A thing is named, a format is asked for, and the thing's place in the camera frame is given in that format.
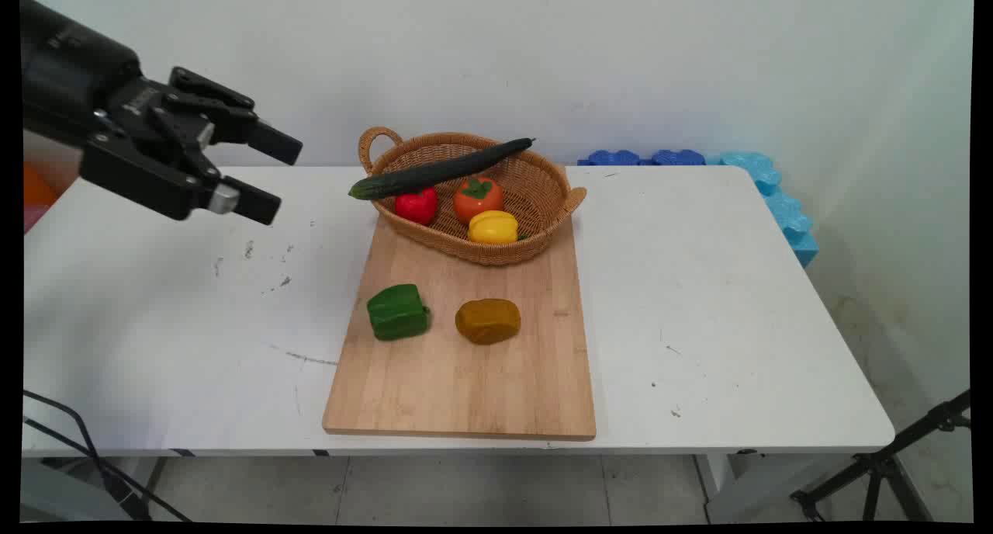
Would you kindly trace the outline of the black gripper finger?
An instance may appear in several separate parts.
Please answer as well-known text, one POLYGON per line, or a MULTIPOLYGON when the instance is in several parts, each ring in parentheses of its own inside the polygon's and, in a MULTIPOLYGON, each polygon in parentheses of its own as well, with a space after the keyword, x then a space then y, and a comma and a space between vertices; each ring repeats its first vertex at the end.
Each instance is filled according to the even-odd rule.
POLYGON ((283 164, 294 165, 302 142, 276 130, 254 110, 255 103, 244 93, 219 82, 176 67, 169 77, 169 112, 191 113, 214 125, 208 144, 246 144, 283 164))
POLYGON ((223 174, 202 153, 188 154, 183 170, 194 186, 196 209, 213 213, 237 213, 262 225, 271 225, 282 199, 233 176, 223 174))

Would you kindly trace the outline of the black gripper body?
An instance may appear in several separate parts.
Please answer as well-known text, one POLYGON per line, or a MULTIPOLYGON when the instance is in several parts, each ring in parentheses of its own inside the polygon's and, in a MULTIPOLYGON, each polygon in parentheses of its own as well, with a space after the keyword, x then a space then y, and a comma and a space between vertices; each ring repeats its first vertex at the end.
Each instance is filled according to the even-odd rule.
POLYGON ((82 179, 174 220, 209 207, 208 123, 168 112, 134 50, 36 0, 20 0, 20 39, 22 122, 81 149, 82 179))

